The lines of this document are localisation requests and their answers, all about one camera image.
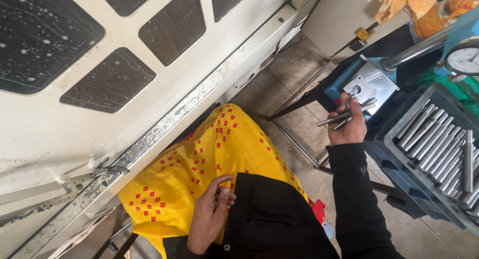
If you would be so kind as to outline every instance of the black clothing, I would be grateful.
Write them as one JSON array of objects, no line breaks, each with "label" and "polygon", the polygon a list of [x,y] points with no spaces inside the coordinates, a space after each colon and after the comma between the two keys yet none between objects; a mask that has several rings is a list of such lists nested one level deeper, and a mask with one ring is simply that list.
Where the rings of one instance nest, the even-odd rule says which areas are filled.
[{"label": "black clothing", "polygon": [[[334,173],[336,239],[343,259],[401,259],[377,207],[362,143],[328,146]],[[339,256],[302,195],[290,184],[238,173],[223,244],[205,254],[186,247],[188,236],[164,238],[167,258],[326,258]]]}]

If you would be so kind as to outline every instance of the hand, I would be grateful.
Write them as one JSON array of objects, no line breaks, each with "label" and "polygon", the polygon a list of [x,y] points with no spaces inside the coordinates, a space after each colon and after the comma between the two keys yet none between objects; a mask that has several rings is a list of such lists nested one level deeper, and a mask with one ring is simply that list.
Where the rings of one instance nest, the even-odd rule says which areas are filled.
[{"label": "hand", "polygon": [[349,143],[362,143],[366,136],[367,128],[358,98],[351,98],[349,94],[341,93],[340,101],[340,106],[336,109],[336,112],[331,112],[328,115],[328,119],[335,118],[339,113],[350,109],[351,120],[348,121],[343,128],[336,131],[334,131],[333,128],[338,125],[339,122],[328,124],[328,136],[331,144],[335,146]]},{"label": "hand", "polygon": [[218,237],[225,222],[226,210],[235,204],[236,195],[229,187],[219,186],[233,179],[233,175],[213,178],[207,190],[195,201],[186,246],[195,254],[204,254]]}]

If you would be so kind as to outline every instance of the black sleeve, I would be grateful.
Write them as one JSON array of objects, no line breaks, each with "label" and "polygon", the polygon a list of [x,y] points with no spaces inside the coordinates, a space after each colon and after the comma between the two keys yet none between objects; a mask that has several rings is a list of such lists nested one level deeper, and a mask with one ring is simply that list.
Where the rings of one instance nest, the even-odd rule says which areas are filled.
[{"label": "black sleeve", "polygon": [[367,171],[362,143],[327,146],[334,173],[336,239],[343,259],[404,258],[391,242]]},{"label": "black sleeve", "polygon": [[204,254],[194,254],[186,246],[188,236],[163,238],[163,246],[167,259],[207,259],[210,248]]}]

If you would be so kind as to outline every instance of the orange cloth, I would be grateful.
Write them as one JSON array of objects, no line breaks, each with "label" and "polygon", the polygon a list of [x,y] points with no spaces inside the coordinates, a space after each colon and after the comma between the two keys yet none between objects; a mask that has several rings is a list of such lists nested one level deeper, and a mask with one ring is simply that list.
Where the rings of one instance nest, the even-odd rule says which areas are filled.
[{"label": "orange cloth", "polygon": [[[163,238],[188,234],[195,200],[211,180],[234,175],[232,181],[224,183],[234,192],[238,172],[287,182],[308,201],[299,180],[271,140],[233,104],[213,110],[198,129],[135,176],[118,197],[131,216],[133,232],[146,237],[166,258]],[[221,244],[223,234],[222,231],[216,243]]]},{"label": "orange cloth", "polygon": [[376,21],[386,23],[407,5],[412,10],[412,19],[417,21],[424,16],[437,0],[379,0],[382,5],[376,14]]}]

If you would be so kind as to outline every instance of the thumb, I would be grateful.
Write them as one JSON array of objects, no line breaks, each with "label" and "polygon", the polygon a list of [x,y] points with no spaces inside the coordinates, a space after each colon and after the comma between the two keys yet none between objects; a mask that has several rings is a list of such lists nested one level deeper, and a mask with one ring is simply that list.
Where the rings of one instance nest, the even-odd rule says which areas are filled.
[{"label": "thumb", "polygon": [[225,187],[218,195],[218,204],[216,205],[215,213],[213,214],[216,219],[225,219],[228,200],[230,200],[230,188]]},{"label": "thumb", "polygon": [[361,105],[359,104],[358,98],[354,97],[349,100],[349,108],[351,110],[351,118],[355,121],[364,121],[364,116],[362,115]]}]

